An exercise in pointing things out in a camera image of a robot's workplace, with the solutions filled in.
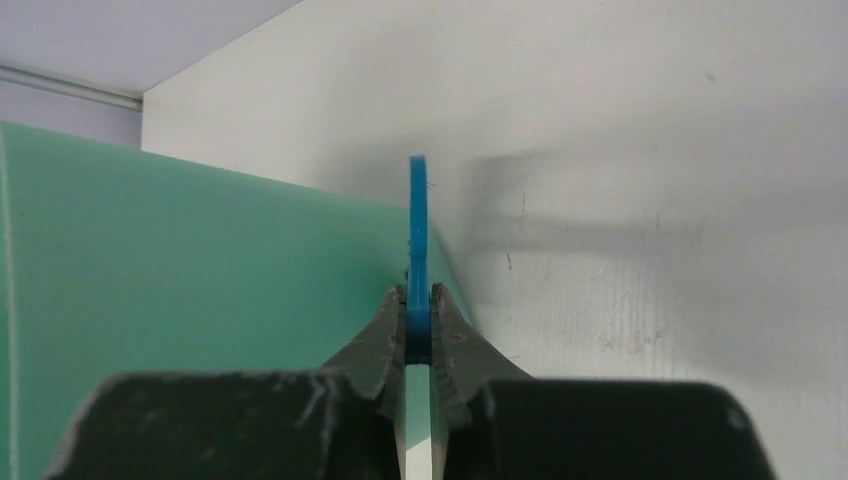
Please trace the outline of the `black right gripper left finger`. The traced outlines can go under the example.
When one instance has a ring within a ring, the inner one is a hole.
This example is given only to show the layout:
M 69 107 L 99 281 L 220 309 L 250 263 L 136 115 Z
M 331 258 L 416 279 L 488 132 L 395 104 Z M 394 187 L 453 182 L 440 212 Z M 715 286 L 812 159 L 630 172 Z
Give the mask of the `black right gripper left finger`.
M 399 479 L 401 286 L 322 365 L 131 372 L 106 379 L 59 444 L 49 479 Z

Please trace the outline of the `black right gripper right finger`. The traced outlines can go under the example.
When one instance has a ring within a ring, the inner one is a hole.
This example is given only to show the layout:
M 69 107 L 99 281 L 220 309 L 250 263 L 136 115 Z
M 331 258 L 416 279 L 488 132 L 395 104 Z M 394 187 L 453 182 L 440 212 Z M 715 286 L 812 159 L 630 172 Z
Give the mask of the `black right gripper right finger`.
M 437 479 L 771 479 L 753 422 L 702 382 L 538 379 L 431 293 Z

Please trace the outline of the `blue hand brush black bristles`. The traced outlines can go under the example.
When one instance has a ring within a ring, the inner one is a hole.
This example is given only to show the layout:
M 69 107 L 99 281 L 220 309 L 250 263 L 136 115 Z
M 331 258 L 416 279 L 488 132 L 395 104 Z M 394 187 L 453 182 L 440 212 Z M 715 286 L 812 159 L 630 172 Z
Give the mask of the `blue hand brush black bristles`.
M 409 184 L 409 240 L 406 292 L 406 357 L 409 365 L 431 362 L 431 302 L 428 275 L 427 159 L 411 156 Z

